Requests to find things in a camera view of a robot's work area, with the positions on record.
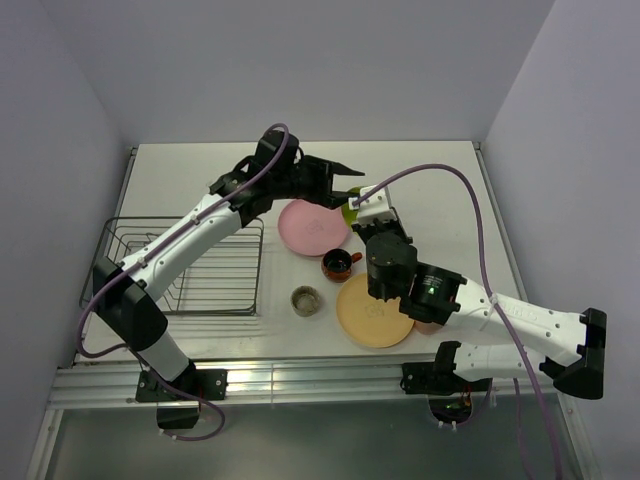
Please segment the pink cup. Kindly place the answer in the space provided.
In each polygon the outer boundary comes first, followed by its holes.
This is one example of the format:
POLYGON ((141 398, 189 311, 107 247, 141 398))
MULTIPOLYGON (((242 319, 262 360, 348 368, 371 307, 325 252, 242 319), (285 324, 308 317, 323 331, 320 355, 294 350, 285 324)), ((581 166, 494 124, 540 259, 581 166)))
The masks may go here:
POLYGON ((433 322, 425 323, 425 322, 415 321, 414 328, 417 332, 419 332, 422 335, 432 335, 438 332, 442 328, 442 326, 433 322))

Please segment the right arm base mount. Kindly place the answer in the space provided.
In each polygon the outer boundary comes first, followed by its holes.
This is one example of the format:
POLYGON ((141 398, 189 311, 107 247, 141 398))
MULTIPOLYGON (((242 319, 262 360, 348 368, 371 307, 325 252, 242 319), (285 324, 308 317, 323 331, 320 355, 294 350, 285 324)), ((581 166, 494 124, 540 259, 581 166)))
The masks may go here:
POLYGON ((429 415, 438 429, 456 432, 490 404, 492 379, 468 381, 453 372, 437 373, 434 362, 407 362, 401 369, 401 390, 427 398, 429 415))

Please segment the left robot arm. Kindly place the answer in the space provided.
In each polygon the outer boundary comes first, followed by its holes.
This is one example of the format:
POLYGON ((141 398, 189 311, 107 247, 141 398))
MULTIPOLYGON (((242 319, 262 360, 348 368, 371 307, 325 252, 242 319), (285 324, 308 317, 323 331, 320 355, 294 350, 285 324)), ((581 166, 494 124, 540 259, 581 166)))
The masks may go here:
POLYGON ((138 252, 118 262, 98 260, 87 306, 121 339, 122 347, 154 372, 172 399, 200 393, 194 362, 168 331, 157 304, 168 287, 214 245, 268 212, 277 200, 300 199, 334 210, 347 193, 336 175, 355 170, 302 152, 283 124, 270 127, 253 154, 221 175, 183 218, 138 252))

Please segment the orange mug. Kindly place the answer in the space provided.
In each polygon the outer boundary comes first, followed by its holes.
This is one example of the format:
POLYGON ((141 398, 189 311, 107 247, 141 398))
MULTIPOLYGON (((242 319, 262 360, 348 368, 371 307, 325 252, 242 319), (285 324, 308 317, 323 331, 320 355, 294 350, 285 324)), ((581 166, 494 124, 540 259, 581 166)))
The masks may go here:
POLYGON ((349 253, 344 249, 332 249, 322 258, 321 268, 324 276, 333 282, 342 283, 349 279, 353 265, 363 258, 361 252, 349 253))

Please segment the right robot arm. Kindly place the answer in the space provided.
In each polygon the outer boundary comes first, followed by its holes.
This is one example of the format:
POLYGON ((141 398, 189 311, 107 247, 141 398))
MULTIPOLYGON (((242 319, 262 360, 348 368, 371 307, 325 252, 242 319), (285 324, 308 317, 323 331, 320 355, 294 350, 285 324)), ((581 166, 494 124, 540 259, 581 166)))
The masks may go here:
POLYGON ((548 378, 570 396, 604 395, 607 316, 598 309, 567 313, 489 293, 463 275, 418 259, 394 208, 358 210, 353 224, 366 247, 370 296, 395 300, 400 313, 425 325, 480 332, 501 344, 442 342, 435 358, 402 366, 407 394, 486 391, 497 378, 548 378))

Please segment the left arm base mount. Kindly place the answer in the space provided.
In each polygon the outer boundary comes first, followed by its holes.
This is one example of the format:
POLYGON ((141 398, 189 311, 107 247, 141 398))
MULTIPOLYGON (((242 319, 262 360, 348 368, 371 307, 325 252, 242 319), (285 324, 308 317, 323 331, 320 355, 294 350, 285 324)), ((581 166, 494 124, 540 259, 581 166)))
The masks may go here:
POLYGON ((156 424, 161 435, 181 442, 209 440, 220 434, 226 423, 226 415, 216 402, 226 397, 227 379, 226 369, 195 368, 174 382, 162 379, 154 370, 143 370, 134 401, 156 405, 156 424), (206 409, 218 415, 218 426, 202 435, 184 434, 196 426, 206 409))

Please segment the small speckled grey cup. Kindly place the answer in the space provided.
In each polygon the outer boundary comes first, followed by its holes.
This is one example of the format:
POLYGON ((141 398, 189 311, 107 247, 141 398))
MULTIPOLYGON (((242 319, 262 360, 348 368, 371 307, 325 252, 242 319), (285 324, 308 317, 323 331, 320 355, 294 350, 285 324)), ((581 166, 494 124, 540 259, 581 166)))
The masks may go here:
POLYGON ((310 317, 320 309, 321 298, 315 288, 311 286, 300 286, 291 293, 290 304, 298 316, 310 317))

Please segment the green bowl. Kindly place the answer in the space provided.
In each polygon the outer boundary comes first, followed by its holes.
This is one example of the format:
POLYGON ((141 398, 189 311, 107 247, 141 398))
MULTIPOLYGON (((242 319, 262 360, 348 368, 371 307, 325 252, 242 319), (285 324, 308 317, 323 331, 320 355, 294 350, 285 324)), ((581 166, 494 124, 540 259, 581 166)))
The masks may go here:
MULTIPOLYGON (((348 190, 348 193, 351 196, 358 197, 360 195, 361 189, 362 189, 362 186, 351 187, 348 190)), ((343 220, 345 221, 348 227, 351 227, 351 225, 357 218, 357 212, 355 210, 351 210, 348 203, 345 203, 341 206, 341 214, 342 214, 343 220)))

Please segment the pink plate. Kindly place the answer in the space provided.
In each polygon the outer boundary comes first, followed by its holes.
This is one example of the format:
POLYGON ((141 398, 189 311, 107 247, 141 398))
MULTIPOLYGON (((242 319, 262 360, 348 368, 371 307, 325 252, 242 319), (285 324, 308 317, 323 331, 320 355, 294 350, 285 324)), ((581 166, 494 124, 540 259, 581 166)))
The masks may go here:
POLYGON ((284 245, 302 256, 323 256, 339 248, 350 230, 339 209, 331 210, 304 200, 293 200, 281 211, 278 233, 284 245))

